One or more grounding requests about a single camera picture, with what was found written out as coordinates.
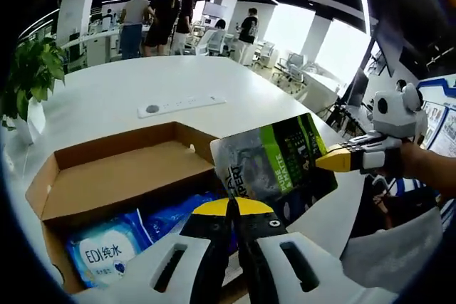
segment wet wipes package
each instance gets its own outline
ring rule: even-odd
[[[206,202],[214,201],[217,198],[218,196],[216,194],[210,192],[206,192],[203,195],[192,195],[179,204],[169,206],[156,211],[151,215],[144,216],[144,227],[152,239],[152,242],[157,242],[163,236],[171,232],[171,230],[176,231],[176,225],[182,228],[186,219],[188,219],[192,211],[197,207]]]
[[[214,140],[210,147],[229,192],[266,202],[288,223],[337,187],[333,172],[315,168],[326,148],[311,114]]]
[[[151,245],[136,210],[73,235],[66,249],[84,284],[102,288],[121,279],[127,262]]]

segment black skirt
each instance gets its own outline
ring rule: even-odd
[[[168,38],[171,36],[171,28],[166,28],[161,25],[154,25],[149,29],[147,36],[145,38],[144,44],[146,46],[165,46],[168,43]]]

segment potted plant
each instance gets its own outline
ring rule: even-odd
[[[1,93],[2,125],[17,129],[27,144],[36,141],[46,124],[41,101],[48,100],[48,90],[53,92],[56,80],[65,84],[63,57],[53,38],[27,40],[16,49]],[[8,124],[8,117],[14,126]]]

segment green snack bag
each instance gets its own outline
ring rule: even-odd
[[[211,151],[235,196],[272,202],[296,190],[312,205],[337,188],[333,172],[315,168],[326,148],[310,114],[215,140]]]

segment cardboard box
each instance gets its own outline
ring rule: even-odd
[[[222,189],[209,149],[213,139],[171,122],[68,147],[46,160],[26,198],[41,220],[67,293],[84,290],[65,250],[73,232],[145,201],[159,209],[190,194]]]

